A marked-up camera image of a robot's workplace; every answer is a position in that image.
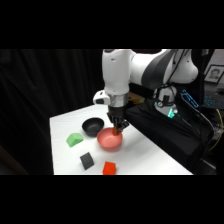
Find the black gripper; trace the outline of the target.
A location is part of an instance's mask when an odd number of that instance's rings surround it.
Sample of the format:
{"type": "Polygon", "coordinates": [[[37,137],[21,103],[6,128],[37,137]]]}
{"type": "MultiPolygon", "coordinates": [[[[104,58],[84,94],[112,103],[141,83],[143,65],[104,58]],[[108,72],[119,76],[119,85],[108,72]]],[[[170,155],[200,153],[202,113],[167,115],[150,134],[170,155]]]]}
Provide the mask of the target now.
{"type": "Polygon", "coordinates": [[[112,134],[117,135],[117,130],[123,132],[125,128],[129,126],[129,122],[125,120],[126,107],[108,107],[108,118],[114,125],[112,128],[112,134]]]}

